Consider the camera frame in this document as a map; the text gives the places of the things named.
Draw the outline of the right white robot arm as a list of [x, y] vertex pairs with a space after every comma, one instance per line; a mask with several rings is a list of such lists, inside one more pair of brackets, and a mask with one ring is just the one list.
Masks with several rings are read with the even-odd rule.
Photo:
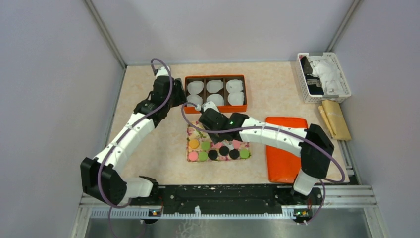
[[199, 122], [213, 143], [255, 142], [287, 151], [301, 160], [301, 167], [290, 191], [296, 204], [310, 199], [313, 186], [327, 177], [334, 145], [317, 124], [308, 128], [294, 128], [270, 124], [246, 114], [222, 114], [215, 103], [207, 102], [196, 107]]

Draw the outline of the orange box lid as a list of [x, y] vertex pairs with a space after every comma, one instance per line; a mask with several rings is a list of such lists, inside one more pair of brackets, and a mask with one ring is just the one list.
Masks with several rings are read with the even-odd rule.
[[[267, 117], [266, 122], [293, 127], [307, 128], [308, 123], [303, 118]], [[301, 168], [300, 158], [294, 154], [272, 146], [265, 147], [268, 180], [273, 183], [293, 184]]]

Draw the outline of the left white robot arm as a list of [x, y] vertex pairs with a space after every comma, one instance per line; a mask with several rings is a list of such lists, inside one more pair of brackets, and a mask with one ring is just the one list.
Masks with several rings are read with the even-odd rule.
[[165, 119], [173, 107], [186, 102], [181, 79], [171, 77], [169, 67], [154, 70], [153, 89], [137, 104], [123, 129], [94, 158], [81, 165], [83, 192], [110, 206], [120, 207], [124, 199], [140, 198], [147, 205], [158, 201], [158, 182], [145, 176], [123, 179], [122, 170], [145, 137]]

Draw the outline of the orange cookie five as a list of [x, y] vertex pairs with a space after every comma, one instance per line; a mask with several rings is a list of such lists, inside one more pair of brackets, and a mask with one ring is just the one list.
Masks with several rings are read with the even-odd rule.
[[200, 146], [200, 142], [197, 139], [191, 139], [189, 141], [189, 147], [192, 149], [197, 149]]

